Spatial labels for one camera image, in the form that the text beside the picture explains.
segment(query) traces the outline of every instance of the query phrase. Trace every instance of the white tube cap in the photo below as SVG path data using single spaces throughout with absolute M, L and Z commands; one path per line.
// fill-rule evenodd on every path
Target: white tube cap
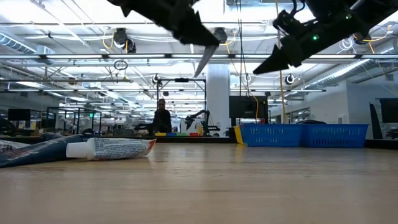
M 86 158 L 90 151 L 90 144 L 86 142 L 68 143 L 67 158 Z

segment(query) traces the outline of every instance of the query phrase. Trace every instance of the tube label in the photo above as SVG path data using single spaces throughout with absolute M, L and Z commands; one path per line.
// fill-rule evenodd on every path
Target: tube label
M 95 159 L 130 159 L 148 155 L 156 140 L 96 138 Z

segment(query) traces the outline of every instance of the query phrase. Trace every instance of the white wall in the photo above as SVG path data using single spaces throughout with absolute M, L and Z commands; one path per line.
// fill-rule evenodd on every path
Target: white wall
M 347 85 L 347 94 L 349 120 L 353 124 L 369 124 L 366 138 L 372 139 L 369 104 L 379 104 L 379 98 L 398 98 L 398 83 L 379 77 L 364 83 Z
M 312 118 L 315 120 L 337 124 L 338 118 L 343 118 L 343 123 L 349 123 L 346 82 L 325 89 L 326 92 L 309 93 L 304 101 L 289 101 L 285 106 L 285 112 L 310 108 Z M 271 109 L 271 116 L 281 114 L 282 106 Z

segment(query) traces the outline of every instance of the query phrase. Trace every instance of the laboratory room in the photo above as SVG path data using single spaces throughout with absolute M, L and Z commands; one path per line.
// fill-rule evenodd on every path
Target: laboratory room
M 398 220 L 398 0 L 1 0 L 1 224 Z

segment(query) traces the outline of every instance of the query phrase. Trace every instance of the dark jacket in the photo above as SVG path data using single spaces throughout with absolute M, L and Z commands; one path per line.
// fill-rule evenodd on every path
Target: dark jacket
M 161 133 L 172 132 L 172 118 L 168 110 L 157 110 L 155 112 L 154 131 Z

